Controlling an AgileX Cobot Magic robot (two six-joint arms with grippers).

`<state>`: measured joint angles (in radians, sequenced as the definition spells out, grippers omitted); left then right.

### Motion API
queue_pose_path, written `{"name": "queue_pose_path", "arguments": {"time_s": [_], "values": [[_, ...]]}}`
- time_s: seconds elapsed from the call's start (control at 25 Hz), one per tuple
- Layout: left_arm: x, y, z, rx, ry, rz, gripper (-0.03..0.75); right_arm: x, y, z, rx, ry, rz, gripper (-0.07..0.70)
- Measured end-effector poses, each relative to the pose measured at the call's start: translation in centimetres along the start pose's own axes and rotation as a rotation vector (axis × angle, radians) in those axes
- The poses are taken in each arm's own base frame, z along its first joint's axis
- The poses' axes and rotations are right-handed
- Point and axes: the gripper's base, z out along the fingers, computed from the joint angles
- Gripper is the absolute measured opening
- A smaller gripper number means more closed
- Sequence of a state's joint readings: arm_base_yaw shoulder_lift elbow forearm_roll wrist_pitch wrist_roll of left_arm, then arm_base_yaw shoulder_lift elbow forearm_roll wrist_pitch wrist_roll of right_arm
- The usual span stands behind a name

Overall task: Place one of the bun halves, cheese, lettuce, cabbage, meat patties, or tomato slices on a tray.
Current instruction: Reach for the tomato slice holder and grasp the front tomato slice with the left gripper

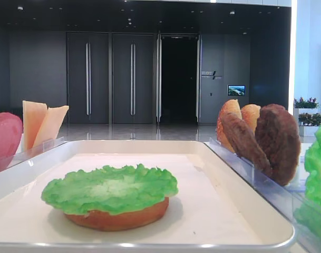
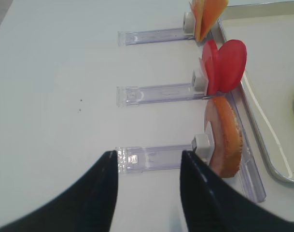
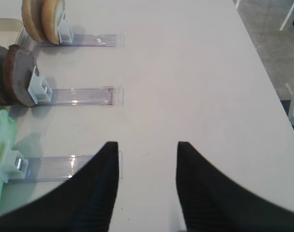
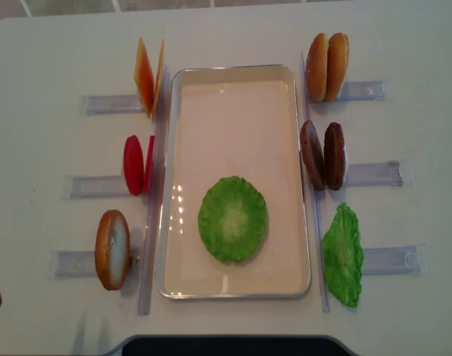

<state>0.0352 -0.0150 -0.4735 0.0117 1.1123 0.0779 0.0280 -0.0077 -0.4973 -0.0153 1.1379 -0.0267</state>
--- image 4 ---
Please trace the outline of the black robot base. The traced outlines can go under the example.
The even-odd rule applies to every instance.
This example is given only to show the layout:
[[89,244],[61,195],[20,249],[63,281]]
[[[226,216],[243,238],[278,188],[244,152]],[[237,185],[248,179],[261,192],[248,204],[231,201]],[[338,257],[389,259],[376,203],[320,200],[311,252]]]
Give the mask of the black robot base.
[[161,336],[126,343],[123,355],[350,355],[322,337]]

